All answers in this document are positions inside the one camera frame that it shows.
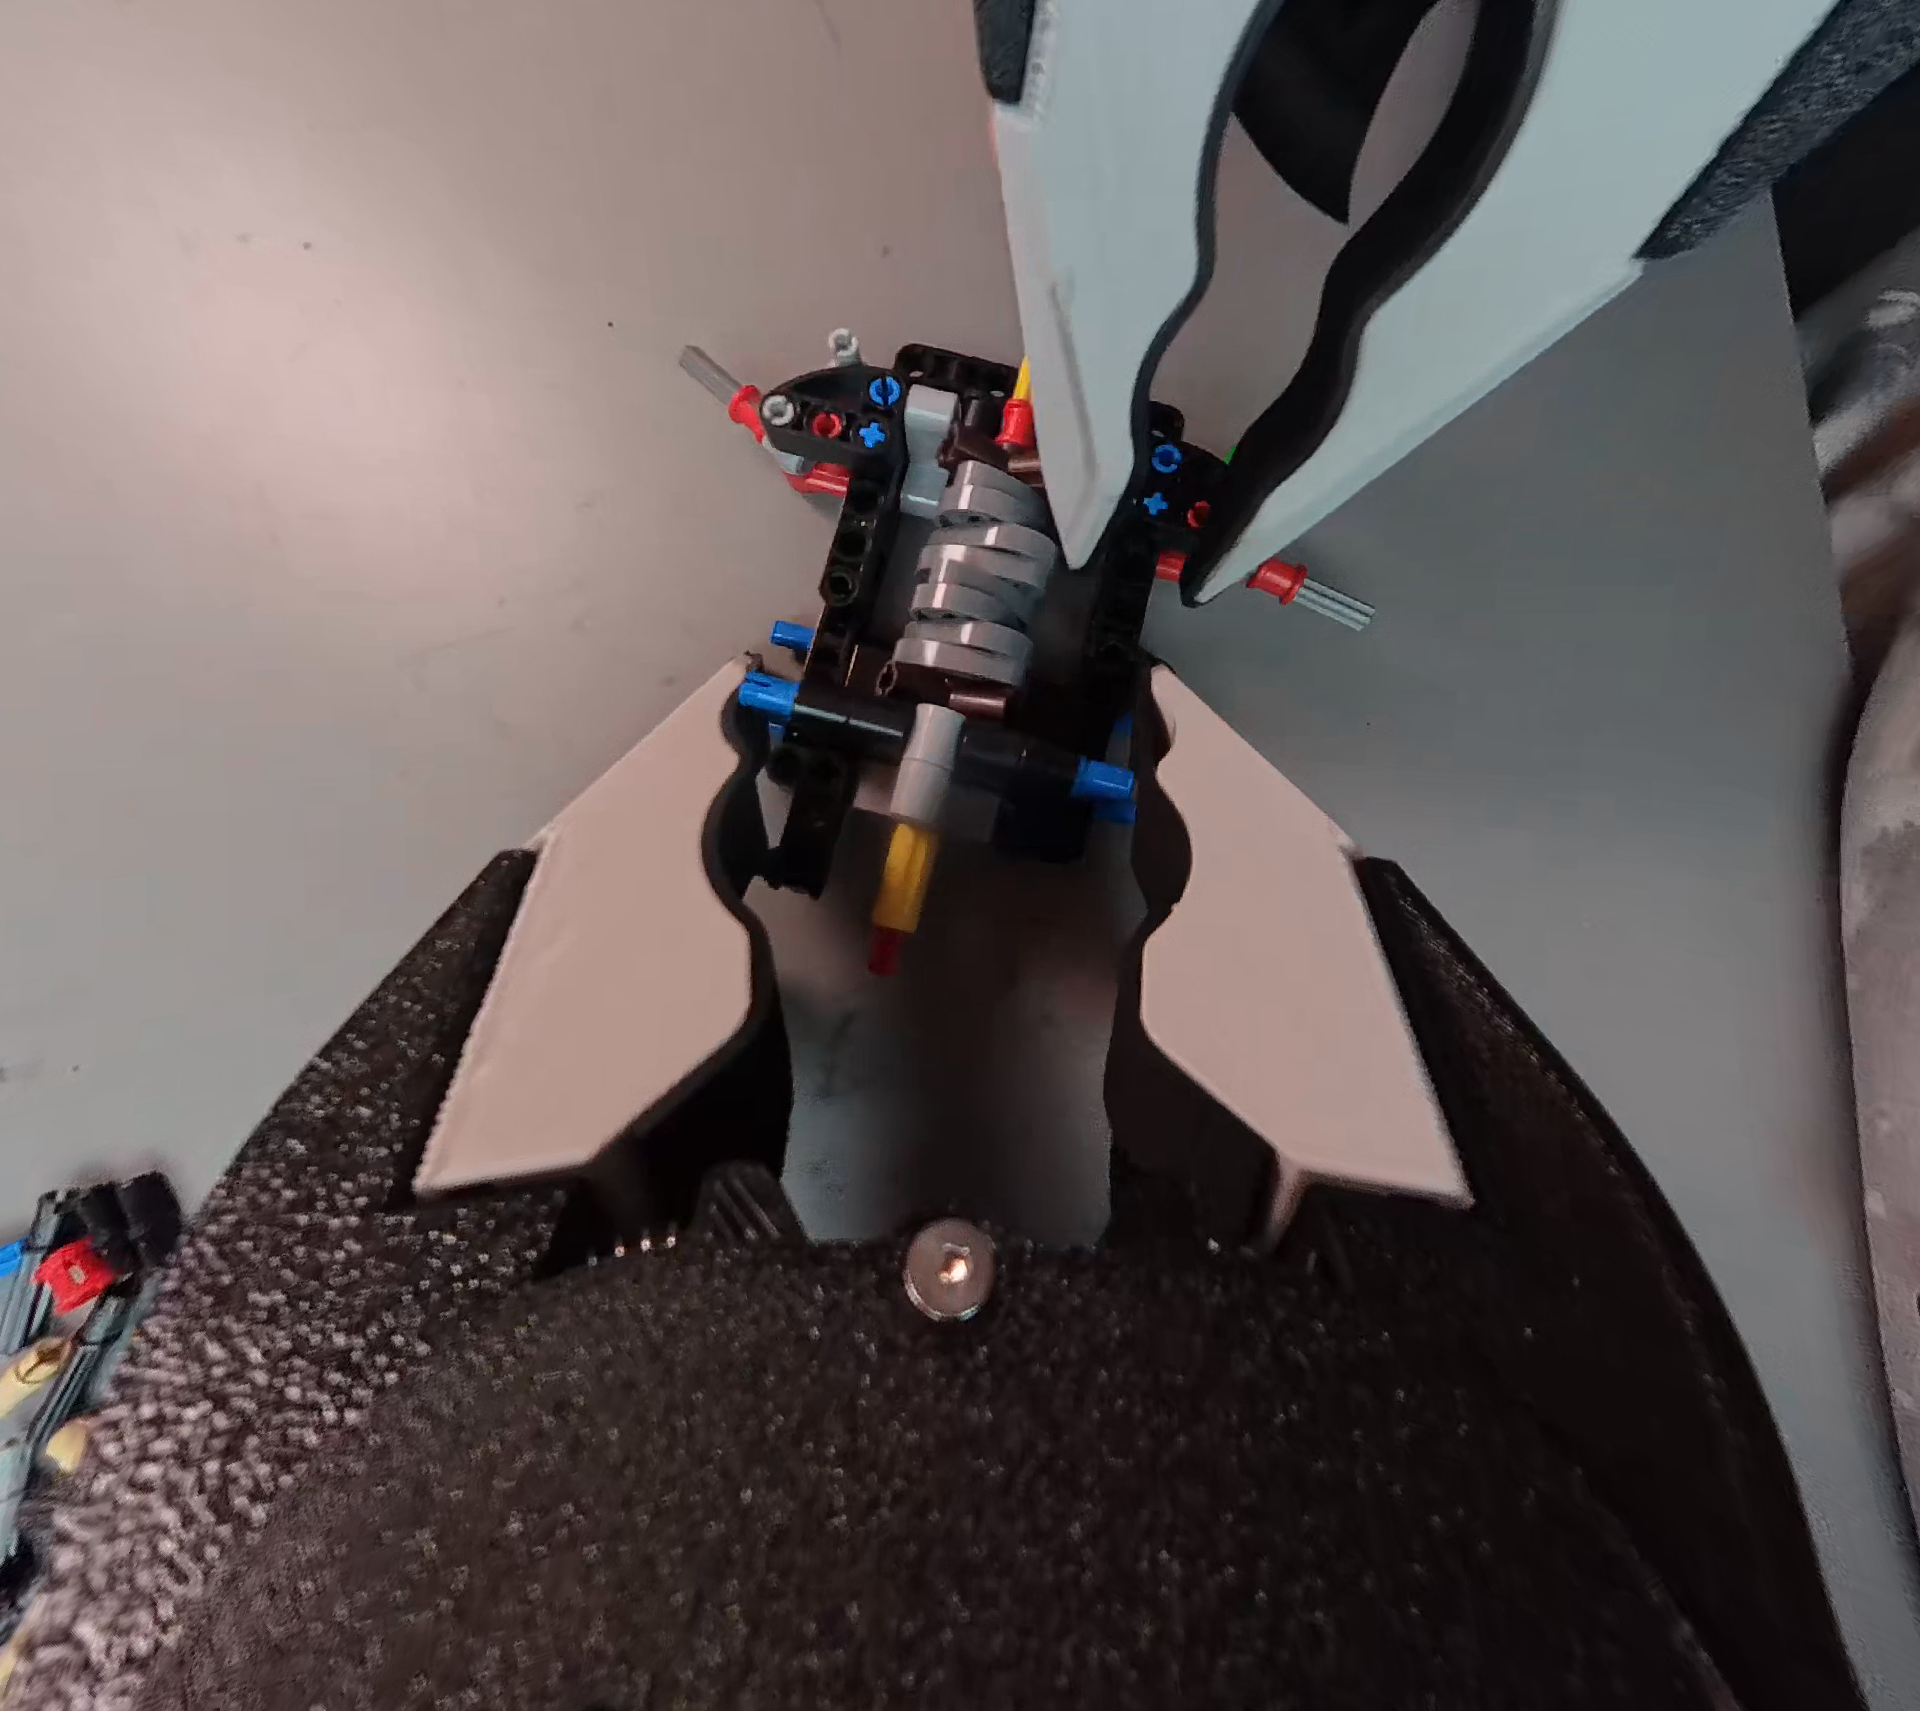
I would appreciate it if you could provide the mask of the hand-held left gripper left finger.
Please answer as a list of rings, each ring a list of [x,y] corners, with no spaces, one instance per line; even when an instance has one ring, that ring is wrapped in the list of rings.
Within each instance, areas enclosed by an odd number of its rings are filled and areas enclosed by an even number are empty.
[[[765,721],[739,657],[530,847],[414,1175],[421,1205],[564,1189],[552,1267],[792,1241],[792,1049],[747,892]]]

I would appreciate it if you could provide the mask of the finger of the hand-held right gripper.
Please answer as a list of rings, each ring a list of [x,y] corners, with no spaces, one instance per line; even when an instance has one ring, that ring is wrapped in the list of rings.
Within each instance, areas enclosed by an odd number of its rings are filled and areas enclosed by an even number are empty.
[[[1266,0],[1036,0],[994,163],[1046,501],[1086,567],[1136,469],[1141,387],[1210,282],[1209,175]]]
[[[1338,422],[1188,598],[1254,572],[1639,275],[1644,242],[1838,0],[1558,0],[1499,170],[1357,341]]]

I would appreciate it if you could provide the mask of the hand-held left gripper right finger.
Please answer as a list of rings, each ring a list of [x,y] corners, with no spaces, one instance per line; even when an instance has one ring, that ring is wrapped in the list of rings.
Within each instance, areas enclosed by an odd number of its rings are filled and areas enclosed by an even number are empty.
[[[1316,1189],[1468,1210],[1357,845],[1171,667],[1147,674],[1136,757],[1115,1158],[1228,1248],[1276,1248]]]

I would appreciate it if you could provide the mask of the black toy brick engine frame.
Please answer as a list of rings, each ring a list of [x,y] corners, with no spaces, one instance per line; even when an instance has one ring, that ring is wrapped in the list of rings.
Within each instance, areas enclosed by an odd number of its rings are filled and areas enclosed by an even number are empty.
[[[1133,697],[1162,583],[1133,482],[1091,564],[1064,560],[1027,365],[927,344],[875,363],[841,329],[825,367],[849,361],[905,375],[906,474],[898,495],[806,496],[837,508],[820,615],[773,628],[797,667],[754,673],[744,707],[789,795],[768,885],[823,897],[853,811],[887,823],[868,958],[887,978],[946,842],[1072,863],[1096,823],[1133,825]],[[777,384],[697,346],[678,363],[763,450],[756,401]]]

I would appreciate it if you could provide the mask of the grey desk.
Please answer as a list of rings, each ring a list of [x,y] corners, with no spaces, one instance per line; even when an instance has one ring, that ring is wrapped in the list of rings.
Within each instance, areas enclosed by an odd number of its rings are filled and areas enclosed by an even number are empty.
[[[820,572],[685,380],[1019,342],[970,0],[4,0],[4,1220],[205,1191]],[[1829,923],[1846,647],[1767,208],[1157,645],[1655,1169],[1917,1687]]]

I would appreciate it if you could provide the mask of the person in grey hoodie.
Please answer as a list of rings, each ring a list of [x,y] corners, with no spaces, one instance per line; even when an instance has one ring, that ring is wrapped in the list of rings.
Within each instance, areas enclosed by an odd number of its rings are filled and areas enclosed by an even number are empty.
[[[1919,294],[1917,272],[1810,342],[1814,456],[1859,719],[1838,902],[1871,1295],[1919,1514]]]

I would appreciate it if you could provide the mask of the pile of small connector pins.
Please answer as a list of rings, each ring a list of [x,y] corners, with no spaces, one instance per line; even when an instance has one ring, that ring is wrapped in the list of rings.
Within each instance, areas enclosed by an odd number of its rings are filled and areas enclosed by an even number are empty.
[[[172,1179],[46,1193],[2,1255],[2,1587],[25,1601],[37,1549],[30,1514],[72,1473],[120,1360],[184,1238]]]

